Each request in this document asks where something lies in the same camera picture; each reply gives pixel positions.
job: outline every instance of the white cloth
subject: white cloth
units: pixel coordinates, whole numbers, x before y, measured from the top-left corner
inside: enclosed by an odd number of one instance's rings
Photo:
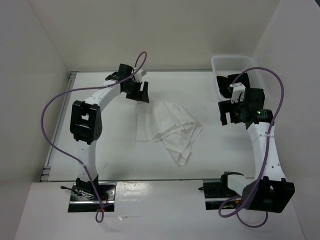
[[[138,103],[136,140],[162,141],[178,166],[187,164],[195,137],[202,125],[182,106],[161,100]]]

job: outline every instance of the white wall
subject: white wall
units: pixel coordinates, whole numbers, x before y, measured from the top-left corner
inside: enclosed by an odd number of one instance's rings
[[[251,55],[279,0],[30,0],[70,71],[210,69],[213,54]]]
[[[305,237],[319,239],[320,8],[316,2],[281,0],[253,56],[283,80],[285,99],[276,121],[278,154],[295,184],[293,203]],[[278,98],[278,82],[263,76],[271,95]]]
[[[40,129],[42,108],[66,89],[69,73],[27,0],[1,1],[0,35],[0,236],[11,240],[49,149]],[[48,111],[50,136],[60,106]]]

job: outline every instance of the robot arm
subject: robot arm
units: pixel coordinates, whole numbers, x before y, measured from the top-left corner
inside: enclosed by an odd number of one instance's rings
[[[265,94],[263,89],[245,88],[242,83],[233,86],[231,100],[218,103],[222,125],[227,124],[226,113],[230,114],[231,123],[245,123],[251,138],[255,161],[254,181],[245,178],[241,173],[225,172],[221,176],[221,185],[235,191],[245,201],[255,181],[259,181],[247,210],[281,213],[295,192],[292,182],[287,182],[279,163],[276,143],[275,126],[269,135],[269,150],[262,179],[257,179],[264,162],[267,132],[273,113],[264,109]]]
[[[119,70],[109,75],[104,86],[121,81],[132,74],[134,69],[131,66],[120,64]],[[76,140],[78,158],[86,165],[93,182],[98,187],[98,172],[96,169],[96,144],[102,133],[101,112],[105,107],[121,92],[127,93],[126,98],[149,102],[148,82],[144,82],[142,77],[146,74],[140,69],[134,77],[112,87],[99,89],[84,101],[75,101],[72,105],[70,131]],[[93,187],[83,166],[78,166],[78,176],[76,179],[78,189],[93,194]]]

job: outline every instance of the white basket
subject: white basket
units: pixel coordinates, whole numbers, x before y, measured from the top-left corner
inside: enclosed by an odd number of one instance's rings
[[[213,80],[215,83],[217,96],[224,101],[228,100],[229,98],[225,98],[221,95],[219,91],[217,76],[227,77],[228,75],[231,75],[231,74],[240,74],[242,71],[248,68],[257,67],[256,62],[252,57],[241,56],[241,55],[213,56],[211,58],[211,64],[212,64],[212,71],[213,71],[213,77],[214,77]],[[267,95],[266,88],[259,71],[261,70],[251,70],[247,72],[249,82],[250,82],[250,87],[263,89],[264,94]]]

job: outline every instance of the black object in basket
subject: black object in basket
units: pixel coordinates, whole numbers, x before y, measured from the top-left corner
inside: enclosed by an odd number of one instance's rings
[[[232,97],[232,91],[230,92],[228,88],[238,75],[239,74],[231,74],[228,77],[225,77],[225,76],[216,77],[216,80],[219,86],[219,91],[224,98],[230,99]],[[248,74],[246,73],[244,73],[237,82],[242,83],[246,88],[250,88],[249,77],[248,77]]]

